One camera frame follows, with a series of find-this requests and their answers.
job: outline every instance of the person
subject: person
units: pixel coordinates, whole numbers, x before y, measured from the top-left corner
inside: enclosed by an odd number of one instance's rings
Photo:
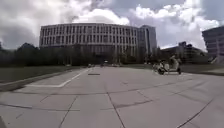
[[[178,69],[179,68],[179,62],[178,60],[176,59],[176,56],[173,55],[172,57],[170,57],[170,62],[171,62],[171,67],[172,69]]]

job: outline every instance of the grass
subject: grass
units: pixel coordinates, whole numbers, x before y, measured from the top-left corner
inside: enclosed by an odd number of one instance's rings
[[[16,67],[0,68],[0,84],[17,80],[23,80],[31,77],[62,72],[77,67],[69,66],[49,66],[49,67]]]
[[[133,64],[123,65],[122,67],[137,68],[137,69],[152,69],[151,65],[145,64]],[[181,65],[182,72],[193,73],[193,74],[207,74],[207,75],[218,75],[224,76],[224,65]]]

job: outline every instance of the distant building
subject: distant building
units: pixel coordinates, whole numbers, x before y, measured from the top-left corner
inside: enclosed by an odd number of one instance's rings
[[[114,58],[127,52],[144,58],[157,48],[156,30],[147,25],[140,28],[99,23],[42,26],[39,43],[40,47],[79,45],[82,53],[109,54]]]
[[[224,26],[202,32],[208,54],[217,58],[217,63],[224,63]]]
[[[164,59],[176,55],[183,63],[205,63],[208,61],[205,52],[186,42],[181,42],[175,47],[162,49],[161,54]]]

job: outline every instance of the ground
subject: ground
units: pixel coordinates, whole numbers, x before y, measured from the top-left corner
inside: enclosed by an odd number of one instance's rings
[[[27,79],[45,74],[62,72],[78,67],[45,66],[45,67],[7,67],[0,68],[0,84]]]
[[[7,128],[223,128],[224,78],[80,69],[0,94]]]
[[[122,66],[137,69],[152,69],[152,65],[150,64],[132,64]],[[180,67],[182,72],[185,73],[224,76],[223,64],[185,64],[180,65]]]

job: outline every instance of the curb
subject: curb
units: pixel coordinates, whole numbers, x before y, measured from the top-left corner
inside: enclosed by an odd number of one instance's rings
[[[35,81],[38,81],[38,80],[50,78],[50,77],[53,77],[53,76],[58,76],[58,75],[61,75],[61,74],[64,74],[64,73],[71,72],[73,70],[75,70],[75,69],[66,70],[66,71],[57,72],[57,73],[52,73],[52,74],[41,75],[41,76],[37,76],[37,77],[31,77],[31,78],[18,80],[18,81],[14,81],[14,82],[10,82],[10,83],[0,84],[0,92],[13,91],[13,90],[24,87],[24,85],[26,85],[26,84],[29,84],[29,83],[32,83],[32,82],[35,82]]]

